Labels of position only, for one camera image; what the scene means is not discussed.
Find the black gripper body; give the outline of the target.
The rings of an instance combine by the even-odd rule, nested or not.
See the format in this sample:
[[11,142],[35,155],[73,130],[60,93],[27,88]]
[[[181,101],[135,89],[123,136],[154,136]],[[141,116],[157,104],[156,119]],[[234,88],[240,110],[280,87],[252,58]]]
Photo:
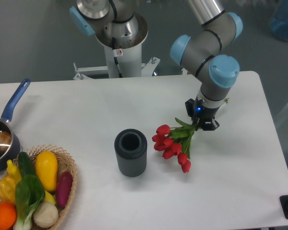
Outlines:
[[212,118],[215,117],[215,114],[219,110],[220,106],[216,108],[209,108],[207,105],[204,105],[203,99],[192,99],[190,98],[185,102],[187,114],[190,118],[198,117],[201,118]]

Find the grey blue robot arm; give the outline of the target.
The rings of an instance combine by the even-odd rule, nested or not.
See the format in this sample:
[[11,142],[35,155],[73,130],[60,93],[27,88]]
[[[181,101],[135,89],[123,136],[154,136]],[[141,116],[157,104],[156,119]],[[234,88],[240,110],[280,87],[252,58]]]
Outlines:
[[[220,51],[241,34],[243,24],[217,0],[191,0],[189,5],[203,32],[196,39],[177,38],[170,56],[201,82],[186,110],[200,129],[211,131],[219,127],[215,115],[240,71],[237,60]],[[142,75],[142,43],[148,28],[134,6],[133,0],[79,0],[70,8],[77,28],[87,36],[95,35],[103,45],[110,78]]]

